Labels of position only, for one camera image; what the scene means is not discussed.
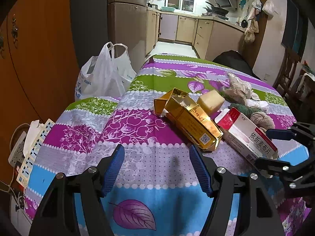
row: ornate door handle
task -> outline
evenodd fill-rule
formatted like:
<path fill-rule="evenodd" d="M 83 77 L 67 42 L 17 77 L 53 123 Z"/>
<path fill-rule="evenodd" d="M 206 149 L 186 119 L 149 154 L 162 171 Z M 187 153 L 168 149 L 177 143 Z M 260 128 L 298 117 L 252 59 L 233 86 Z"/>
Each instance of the ornate door handle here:
<path fill-rule="evenodd" d="M 16 26 L 15 14 L 13 15 L 13 18 L 12 18 L 11 34 L 12 34 L 12 37 L 14 38 L 13 43 L 15 44 L 18 40 L 18 27 Z"/>
<path fill-rule="evenodd" d="M 1 57 L 3 57 L 3 52 L 4 52 L 4 38 L 3 36 L 1 35 L 1 29 L 0 29 L 0 54 L 1 54 Z"/>

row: gold box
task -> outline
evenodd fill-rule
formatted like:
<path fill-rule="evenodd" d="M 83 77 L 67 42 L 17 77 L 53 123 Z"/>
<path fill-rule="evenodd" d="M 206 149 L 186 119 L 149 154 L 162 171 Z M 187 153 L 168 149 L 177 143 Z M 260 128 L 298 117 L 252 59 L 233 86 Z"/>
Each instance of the gold box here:
<path fill-rule="evenodd" d="M 223 132 L 187 92 L 174 88 L 154 100 L 154 112 L 166 117 L 204 151 L 214 151 Z"/>

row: kitchen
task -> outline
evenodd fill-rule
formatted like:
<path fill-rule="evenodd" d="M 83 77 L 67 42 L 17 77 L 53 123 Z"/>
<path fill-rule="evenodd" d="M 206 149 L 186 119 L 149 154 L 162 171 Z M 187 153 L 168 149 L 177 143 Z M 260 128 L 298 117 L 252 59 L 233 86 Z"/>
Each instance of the kitchen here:
<path fill-rule="evenodd" d="M 185 45 L 196 51 L 196 57 L 212 61 L 224 51 L 242 53 L 246 27 L 241 27 L 241 22 L 252 2 L 108 0 L 109 40 L 128 46 L 136 72 L 160 42 Z M 220 8 L 212 6 L 220 3 Z"/>

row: red and white box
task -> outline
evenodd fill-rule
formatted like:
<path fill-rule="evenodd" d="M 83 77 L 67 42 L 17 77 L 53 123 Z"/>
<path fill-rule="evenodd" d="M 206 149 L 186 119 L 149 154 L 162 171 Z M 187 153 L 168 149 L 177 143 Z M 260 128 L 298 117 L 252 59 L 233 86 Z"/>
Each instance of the red and white box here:
<path fill-rule="evenodd" d="M 278 149 L 271 140 L 244 114 L 236 108 L 224 109 L 215 123 L 223 131 L 223 139 L 235 148 L 251 165 L 257 158 L 278 158 Z M 272 177 L 260 171 L 265 177 Z"/>

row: qr code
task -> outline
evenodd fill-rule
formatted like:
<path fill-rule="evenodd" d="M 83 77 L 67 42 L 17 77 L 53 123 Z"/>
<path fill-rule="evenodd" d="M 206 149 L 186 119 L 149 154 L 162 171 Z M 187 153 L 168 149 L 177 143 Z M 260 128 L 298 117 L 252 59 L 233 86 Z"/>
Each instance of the qr code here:
<path fill-rule="evenodd" d="M 210 137 L 204 133 L 201 138 L 199 138 L 199 140 L 204 144 L 206 145 L 209 141 L 210 141 Z"/>
<path fill-rule="evenodd" d="M 252 163 L 255 162 L 255 159 L 254 159 L 250 154 L 248 154 L 248 155 L 246 156 L 246 160 L 248 160 L 249 162 L 252 162 Z"/>

